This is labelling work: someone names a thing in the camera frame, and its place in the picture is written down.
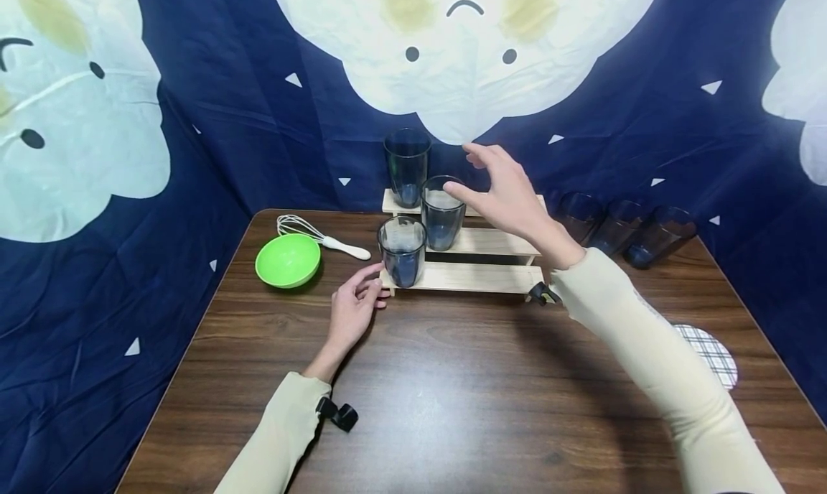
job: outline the glass cup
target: glass cup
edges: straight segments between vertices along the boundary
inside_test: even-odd
[[[419,206],[419,188],[428,178],[430,151],[431,137],[422,130],[403,128],[385,138],[393,201],[405,209]]]
[[[385,270],[397,287],[412,287],[425,264],[425,227],[408,216],[396,216],[376,231]]]
[[[577,243],[583,244],[603,218],[603,205],[592,196],[570,192],[560,199],[555,219]]]
[[[624,257],[636,269],[649,269],[694,238],[696,232],[690,213],[677,207],[658,207],[632,239]]]
[[[466,212],[464,202],[442,190],[448,182],[462,184],[459,178],[442,175],[429,178],[422,186],[422,222],[428,233],[428,246],[435,251],[451,248]]]
[[[600,223],[589,247],[597,248],[608,256],[625,250],[632,236],[643,224],[646,213],[643,207],[629,200],[614,200],[606,209],[606,218]]]

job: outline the wood grain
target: wood grain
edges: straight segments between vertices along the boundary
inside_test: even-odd
[[[251,223],[120,493],[211,493],[279,381],[322,344],[331,293],[364,263],[322,250],[309,285],[268,288],[253,262],[279,213]],[[374,253],[387,217],[300,215]],[[701,327],[733,353],[732,395],[788,493],[825,492],[827,433],[701,243],[652,270],[625,269],[671,322]],[[334,400],[357,408],[359,424],[350,434],[323,424],[291,494],[681,491],[652,406],[559,306],[399,294],[344,367]]]

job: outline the whisk handle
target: whisk handle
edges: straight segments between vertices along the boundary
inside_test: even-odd
[[[322,246],[325,248],[330,248],[331,250],[339,250],[344,251],[344,253],[348,253],[353,255],[357,259],[361,259],[363,261],[367,261],[370,259],[370,252],[365,250],[364,248],[358,248],[351,246],[349,244],[344,244],[338,239],[332,238],[330,236],[325,236],[322,239]]]

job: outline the whisk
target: whisk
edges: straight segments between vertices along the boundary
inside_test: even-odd
[[[303,220],[303,218],[300,218],[299,216],[292,215],[292,213],[279,216],[278,220],[276,220],[276,227],[278,228],[279,235],[284,235],[287,233],[301,233],[313,238],[325,248],[344,251],[344,253],[353,255],[355,258],[363,261],[370,259],[370,252],[364,248],[344,244],[336,238],[326,236],[325,234],[319,232],[316,227],[312,226],[312,224]]]

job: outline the beige sleeve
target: beige sleeve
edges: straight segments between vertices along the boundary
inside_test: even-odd
[[[717,376],[614,261],[590,248],[553,282],[571,318],[609,346],[658,407],[687,493],[784,492]]]
[[[267,403],[261,422],[216,488],[221,494],[276,494],[319,426],[316,406],[330,385],[291,372]]]

